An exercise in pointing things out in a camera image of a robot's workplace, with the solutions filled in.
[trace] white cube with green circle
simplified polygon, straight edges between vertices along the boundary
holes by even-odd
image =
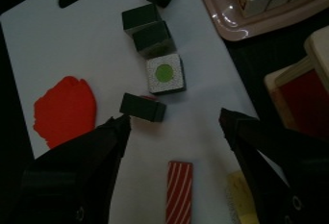
[[[147,60],[148,92],[154,95],[186,90],[179,54]]]

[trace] white cutting board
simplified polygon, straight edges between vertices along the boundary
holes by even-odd
[[[146,0],[27,0],[1,15],[16,87],[35,157],[48,151],[33,131],[33,103],[67,75],[84,78],[98,104],[96,125],[114,116],[124,92],[148,94],[146,61],[122,30],[120,13]],[[164,223],[167,162],[194,163],[192,223],[231,223],[226,175],[239,169],[218,124],[219,109],[255,116],[202,0],[159,9],[180,54],[187,90],[159,97],[162,123],[132,119],[110,223]]]

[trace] red striped toy food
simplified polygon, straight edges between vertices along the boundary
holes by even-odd
[[[191,180],[192,164],[190,162],[170,161],[167,176],[167,224],[190,224]]]

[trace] black table surface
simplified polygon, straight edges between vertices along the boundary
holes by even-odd
[[[23,0],[0,0],[1,13],[21,1]],[[304,48],[305,39],[313,31],[326,25],[329,25],[329,9],[320,12],[301,23],[265,35],[238,42],[223,40],[258,117],[261,120],[271,122],[278,126],[282,126],[282,124],[267,94],[263,78],[266,74],[295,63],[306,56]],[[0,37],[0,54],[4,123],[0,146],[1,224],[4,223],[4,219],[17,198],[21,172],[33,160],[3,29]]]

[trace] dark green block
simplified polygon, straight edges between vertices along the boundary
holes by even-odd
[[[159,21],[132,34],[136,51],[146,59],[162,57],[176,51],[166,21]]]
[[[144,5],[122,13],[123,30],[130,36],[160,20],[158,8],[154,4]]]
[[[158,122],[163,120],[166,108],[167,106],[158,101],[124,93],[119,112],[143,120]]]

